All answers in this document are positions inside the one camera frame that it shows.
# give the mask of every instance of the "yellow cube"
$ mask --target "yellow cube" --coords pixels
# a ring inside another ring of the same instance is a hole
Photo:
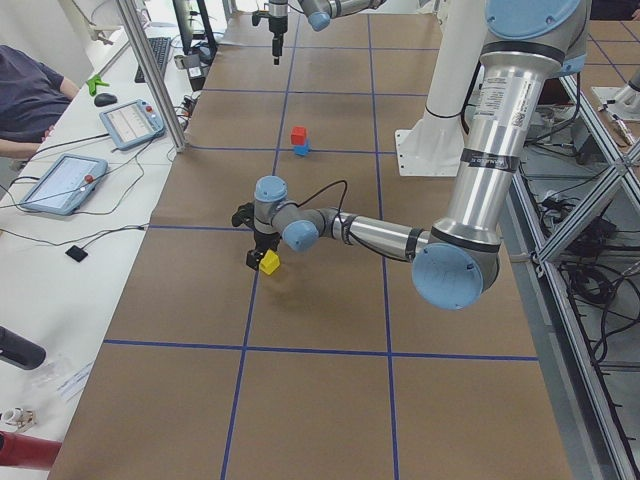
[[[260,271],[271,275],[280,266],[280,257],[273,250],[267,250],[262,260],[260,260]]]

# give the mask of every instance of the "robot label sticker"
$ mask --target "robot label sticker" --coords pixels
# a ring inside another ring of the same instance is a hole
[[[518,169],[520,158],[508,155],[495,155],[493,153],[479,152],[465,148],[460,157],[461,162],[466,162],[470,167],[495,168],[505,172],[514,173]]]
[[[495,120],[502,106],[502,100],[507,90],[507,78],[487,78],[482,83],[480,91],[480,105],[476,110],[476,116],[489,117]]]
[[[495,121],[501,127],[526,129],[535,109],[534,89],[534,83],[525,78],[487,78],[474,118]]]

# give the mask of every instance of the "grid line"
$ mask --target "grid line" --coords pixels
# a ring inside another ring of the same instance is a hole
[[[467,353],[424,353],[424,352],[387,352],[376,350],[339,350],[339,349],[318,349],[318,348],[296,348],[296,347],[269,347],[263,345],[223,345],[208,343],[182,343],[182,342],[161,342],[148,340],[123,340],[107,338],[103,343],[108,345],[119,345],[129,347],[151,347],[151,348],[185,348],[200,350],[228,350],[266,353],[295,353],[301,355],[340,355],[353,357],[392,357],[392,358],[423,358],[440,360],[472,360],[491,362],[533,362],[539,361],[536,356],[528,355],[483,355]]]
[[[229,46],[229,47],[242,47],[244,48],[271,48],[270,45],[224,45],[224,46]],[[387,51],[409,51],[409,52],[434,52],[434,51],[438,51],[439,48],[427,48],[427,47],[340,47],[340,46],[334,46],[334,47],[322,47],[322,46],[316,46],[316,47],[312,47],[312,46],[302,46],[302,45],[295,45],[295,46],[285,46],[283,47],[283,50],[365,50],[365,51],[369,51],[369,50],[375,50],[375,51],[379,51],[379,50],[387,50]]]
[[[373,48],[371,42],[371,16],[367,15],[367,34],[369,40],[369,68],[371,74],[371,106],[373,116],[373,140],[376,150],[376,186],[378,189],[378,216],[382,220],[384,219],[384,209],[382,206],[382,183],[381,183],[381,171],[380,171],[380,155],[378,154],[379,140],[378,140],[378,118],[376,114],[376,81],[373,65]],[[396,415],[396,397],[395,397],[395,382],[393,376],[393,346],[391,342],[391,316],[389,314],[389,290],[387,285],[387,260],[382,257],[380,259],[382,264],[382,288],[384,296],[384,317],[385,317],[385,330],[387,336],[387,371],[389,375],[389,413],[391,416],[391,447],[393,454],[393,477],[395,480],[400,480],[400,466],[398,455],[398,428],[397,428],[397,415]]]
[[[298,34],[300,32],[300,18],[302,15],[298,15],[298,21],[296,23],[296,34],[293,38],[293,50],[291,51],[291,64],[289,65],[289,77],[287,78],[287,88],[284,91],[284,105],[282,106],[282,117],[280,118],[280,131],[278,132],[278,140],[276,143],[276,154],[273,159],[273,168],[271,174],[275,175],[278,170],[278,160],[280,160],[280,152],[282,151],[280,145],[282,144],[282,132],[284,131],[284,122],[287,116],[287,104],[289,102],[289,93],[291,93],[291,78],[293,77],[293,65],[296,60],[296,47],[298,45]]]
[[[631,34],[631,36],[635,39],[636,43],[640,43],[640,38],[638,38],[638,36],[634,33],[633,30],[627,27],[624,22],[620,22],[620,25],[622,25],[622,28],[624,28],[627,32]]]
[[[208,230],[212,232],[242,232],[247,233],[252,230],[249,228],[243,227],[209,227],[206,225],[160,225],[156,223],[152,223],[149,225],[149,228],[154,230]]]
[[[359,96],[369,96],[371,92],[329,92],[329,91],[321,91],[321,90],[255,90],[255,89],[244,89],[244,88],[203,88],[203,92],[212,92],[212,93],[296,93],[296,94],[304,94],[304,95],[359,95]],[[376,95],[381,97],[426,97],[427,93],[376,93]]]
[[[600,50],[600,52],[604,55],[604,57],[609,60],[609,64],[613,67],[613,69],[616,71],[616,73],[618,74],[618,76],[624,81],[624,75],[622,75],[622,73],[620,72],[620,70],[618,70],[618,67],[613,63],[613,61],[611,60],[611,57],[609,57],[609,55],[607,55],[607,52],[604,51],[604,49],[602,48],[602,46],[600,45],[600,43],[598,43],[598,40],[596,40],[595,38],[593,38],[591,36],[591,34],[589,34],[589,37],[591,38],[591,40],[593,40],[593,43],[596,44],[596,47],[598,47],[598,50]]]
[[[276,144],[276,151],[273,160],[273,173],[275,174],[277,165],[278,165],[278,157],[280,155],[280,140],[282,138],[282,131],[284,130],[284,119],[287,112],[287,99],[289,96],[289,86],[291,85],[291,76],[293,74],[293,64],[295,61],[296,50],[295,46],[298,42],[298,33],[300,32],[300,16],[298,16],[298,21],[296,23],[296,34],[293,41],[293,51],[291,53],[291,65],[289,66],[289,78],[287,80],[287,91],[284,96],[284,105],[282,106],[282,115],[280,118],[280,132],[278,133],[278,143]],[[240,364],[238,366],[238,377],[236,380],[236,389],[233,397],[233,406],[231,408],[231,416],[229,418],[229,430],[227,432],[227,443],[225,446],[224,452],[224,460],[222,462],[222,471],[220,473],[220,480],[226,480],[227,477],[227,469],[229,466],[229,456],[231,454],[232,441],[233,441],[233,431],[235,429],[235,419],[238,411],[238,401],[240,399],[240,388],[242,386],[242,374],[244,372],[244,362],[247,356],[247,347],[249,344],[249,334],[251,331],[251,321],[253,317],[253,309],[255,306],[256,293],[258,290],[258,278],[259,271],[255,272],[253,277],[253,287],[251,289],[251,302],[249,304],[249,312],[247,314],[247,326],[244,332],[244,338],[242,340],[242,353],[240,354]]]
[[[244,338],[240,349],[240,362],[238,364],[238,376],[236,378],[236,388],[233,393],[233,404],[231,406],[231,415],[229,416],[229,429],[227,430],[227,441],[224,448],[224,457],[222,460],[222,470],[220,472],[220,480],[227,477],[227,468],[229,467],[229,457],[231,455],[231,444],[233,441],[233,430],[236,423],[236,415],[238,413],[238,401],[240,400],[240,389],[242,387],[242,374],[244,373],[244,362],[247,356],[247,344],[249,343],[249,332],[251,331],[251,320],[253,317],[253,307],[255,306],[256,292],[258,290],[258,272],[253,276],[253,286],[251,288],[251,301],[249,302],[249,311],[247,312],[247,324],[244,330]]]
[[[293,152],[293,148],[202,147],[199,145],[190,145],[190,147],[193,148],[194,150],[211,150],[211,151],[275,152],[276,150],[279,150],[281,152]],[[391,151],[375,152],[373,150],[331,150],[331,149],[321,149],[321,148],[317,148],[317,149],[314,148],[313,151],[317,153],[339,153],[339,154],[353,153],[353,154],[363,154],[363,155],[375,155],[375,154],[395,155],[396,153]]]

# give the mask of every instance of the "green object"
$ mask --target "green object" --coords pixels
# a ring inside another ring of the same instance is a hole
[[[91,95],[92,97],[94,97],[98,92],[99,85],[102,85],[104,87],[109,86],[108,83],[102,81],[100,75],[94,75],[89,80],[87,80],[87,85],[89,85],[89,95]]]

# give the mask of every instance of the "table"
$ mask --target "table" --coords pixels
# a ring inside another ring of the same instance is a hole
[[[452,313],[406,265],[326,239],[254,275],[229,226],[269,173],[296,200],[346,178],[349,211],[440,216],[452,180],[400,177],[392,133],[421,115],[439,31],[354,15],[314,34],[291,14],[276,68],[266,29],[230,21],[244,46],[220,48],[51,479],[571,478],[504,252]]]
[[[174,37],[176,29],[151,27],[147,34]],[[119,39],[120,44],[116,44],[114,50],[117,51],[124,41],[125,38]],[[102,75],[110,87],[99,87],[98,91],[114,93],[120,103],[137,98],[153,103],[147,85],[133,83],[136,66],[133,52],[126,47]],[[165,83],[174,105],[180,105],[183,95],[191,94],[185,72],[177,70],[173,62],[168,64]],[[98,111],[86,85],[83,86],[43,146],[105,133]],[[112,152],[113,148],[113,142],[106,138],[48,150],[37,155],[20,175],[39,177],[63,152],[104,158],[110,168],[116,168],[131,159],[137,150]],[[62,242],[103,229],[145,224],[162,191],[174,156],[171,139],[165,135],[140,155],[141,167],[131,162],[107,175],[82,210],[109,211],[142,173],[141,169],[144,170],[144,176],[109,215],[54,217],[1,208],[0,225],[26,236]],[[30,184],[15,185],[10,191],[16,200],[20,200],[29,188]],[[11,203],[7,195],[0,205],[6,207]],[[31,372],[0,363],[0,377],[5,385],[0,391],[0,408],[34,409],[38,416],[38,424],[27,435],[53,440],[64,438],[80,395],[64,402],[55,388],[95,359],[143,237],[144,232],[137,230],[105,236],[88,247],[89,256],[82,263],[76,263],[64,254],[70,245],[50,247],[7,233],[0,235],[2,325],[47,350],[45,366]],[[45,374],[58,377],[46,381]],[[0,472],[4,479],[47,476],[44,472],[5,467],[0,467]]]

